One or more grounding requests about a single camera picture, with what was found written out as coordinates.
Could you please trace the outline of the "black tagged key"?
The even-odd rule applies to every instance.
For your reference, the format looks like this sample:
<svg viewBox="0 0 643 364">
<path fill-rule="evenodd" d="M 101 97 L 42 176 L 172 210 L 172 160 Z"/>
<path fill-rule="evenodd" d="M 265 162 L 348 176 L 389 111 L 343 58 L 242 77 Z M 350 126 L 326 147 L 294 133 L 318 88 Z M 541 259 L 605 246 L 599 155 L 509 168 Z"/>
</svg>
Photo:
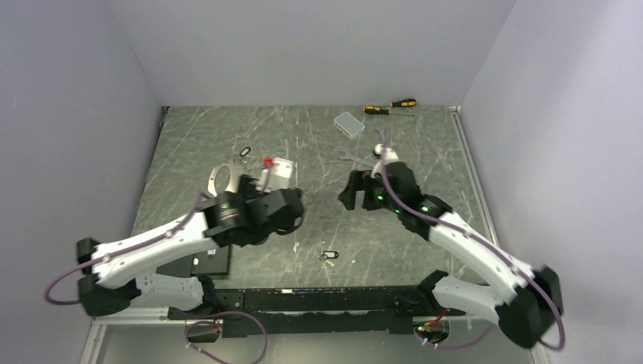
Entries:
<svg viewBox="0 0 643 364">
<path fill-rule="evenodd" d="M 330 265 L 331 267 L 334 267 L 335 264 L 333 261 L 339 257 L 339 253 L 337 251 L 323 251 L 322 254 L 319 256 L 319 260 L 325 264 Z"/>
</svg>

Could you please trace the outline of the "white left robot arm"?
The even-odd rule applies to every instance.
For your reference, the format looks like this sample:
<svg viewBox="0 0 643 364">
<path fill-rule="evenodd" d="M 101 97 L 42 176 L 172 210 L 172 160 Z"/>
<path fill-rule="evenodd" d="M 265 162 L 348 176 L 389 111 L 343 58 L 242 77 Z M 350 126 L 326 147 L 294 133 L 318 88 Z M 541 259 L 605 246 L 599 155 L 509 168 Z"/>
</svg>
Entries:
<svg viewBox="0 0 643 364">
<path fill-rule="evenodd" d="M 131 306 L 168 306 L 206 319 L 219 306 L 213 280 L 161 275 L 157 268 L 195 253 L 256 246 L 271 234 L 290 234 L 303 222 L 302 196 L 299 188 L 257 190 L 254 179 L 243 175 L 237 190 L 208 199 L 199 196 L 193 209 L 176 221 L 112 243 L 80 240 L 80 304 L 94 317 Z"/>
</svg>

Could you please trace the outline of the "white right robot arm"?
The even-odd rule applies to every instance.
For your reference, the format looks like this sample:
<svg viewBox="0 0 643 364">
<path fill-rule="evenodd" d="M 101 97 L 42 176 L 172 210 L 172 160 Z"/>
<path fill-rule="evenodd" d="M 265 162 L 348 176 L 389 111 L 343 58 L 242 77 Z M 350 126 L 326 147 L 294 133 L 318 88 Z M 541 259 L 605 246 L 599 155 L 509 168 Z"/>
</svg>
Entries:
<svg viewBox="0 0 643 364">
<path fill-rule="evenodd" d="M 527 349 L 541 344 L 561 351 L 566 346 L 560 278 L 552 268 L 534 268 L 492 244 L 445 201 L 422 193 L 403 162 L 383 171 L 351 171 L 338 199 L 353 210 L 359 192 L 363 209 L 393 212 L 405 229 L 445 249 L 483 279 L 473 284 L 445 271 L 432 272 L 417 287 L 424 313 L 445 308 L 471 314 Z"/>
</svg>

